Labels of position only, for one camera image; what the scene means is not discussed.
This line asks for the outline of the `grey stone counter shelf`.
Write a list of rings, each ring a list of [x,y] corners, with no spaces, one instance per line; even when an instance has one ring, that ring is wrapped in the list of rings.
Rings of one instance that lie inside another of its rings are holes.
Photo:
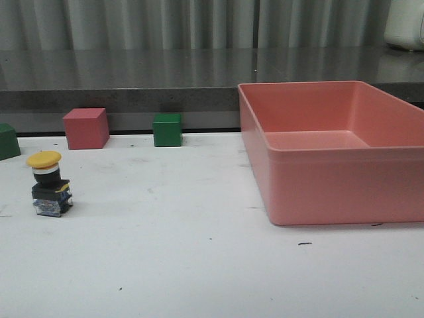
[[[387,46],[1,53],[1,121],[61,135],[75,108],[106,109],[112,133],[180,113],[185,131],[237,131],[241,83],[360,80],[423,105],[423,53]]]

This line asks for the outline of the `pink plastic bin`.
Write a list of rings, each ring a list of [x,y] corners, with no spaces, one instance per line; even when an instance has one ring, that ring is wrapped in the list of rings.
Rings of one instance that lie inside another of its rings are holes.
[[[244,83],[238,92],[273,224],[423,220],[422,109],[362,81]]]

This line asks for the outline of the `yellow push button switch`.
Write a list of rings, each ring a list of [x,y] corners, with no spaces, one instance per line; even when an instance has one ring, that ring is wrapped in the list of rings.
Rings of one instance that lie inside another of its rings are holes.
[[[26,160],[36,184],[32,187],[32,205],[39,216],[61,217],[72,206],[70,181],[62,179],[59,152],[40,151]]]

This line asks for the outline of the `green cube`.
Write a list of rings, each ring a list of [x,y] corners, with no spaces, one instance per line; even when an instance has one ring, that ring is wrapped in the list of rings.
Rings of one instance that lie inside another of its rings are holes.
[[[0,131],[0,160],[20,156],[21,149],[15,129],[8,123],[1,123]]]
[[[180,114],[156,114],[152,128],[155,147],[179,147],[182,145],[182,116]]]

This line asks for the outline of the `pink cube at back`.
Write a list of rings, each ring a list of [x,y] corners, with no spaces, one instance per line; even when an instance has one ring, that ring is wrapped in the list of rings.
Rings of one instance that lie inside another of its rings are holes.
[[[76,108],[63,117],[70,150],[102,149],[109,140],[105,108]]]

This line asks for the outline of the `green cube left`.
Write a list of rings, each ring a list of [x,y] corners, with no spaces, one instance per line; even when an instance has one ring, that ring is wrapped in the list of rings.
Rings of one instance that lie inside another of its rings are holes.
[[[21,149],[15,129],[8,123],[1,123],[0,131],[0,160],[20,156]]]

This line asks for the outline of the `white appliance on counter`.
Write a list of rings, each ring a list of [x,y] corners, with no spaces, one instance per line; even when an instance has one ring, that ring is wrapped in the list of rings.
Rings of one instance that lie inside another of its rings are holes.
[[[422,0],[390,1],[384,40],[390,46],[423,51]]]

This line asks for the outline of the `green cube right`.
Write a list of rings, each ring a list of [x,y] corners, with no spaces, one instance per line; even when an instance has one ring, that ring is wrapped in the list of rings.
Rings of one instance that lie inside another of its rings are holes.
[[[152,128],[155,147],[179,147],[182,145],[182,116],[180,114],[156,114]]]

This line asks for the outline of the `grey pleated curtain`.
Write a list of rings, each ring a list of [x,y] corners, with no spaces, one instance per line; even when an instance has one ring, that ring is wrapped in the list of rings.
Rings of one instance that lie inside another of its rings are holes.
[[[388,1],[2,1],[1,49],[349,47],[383,43]]]

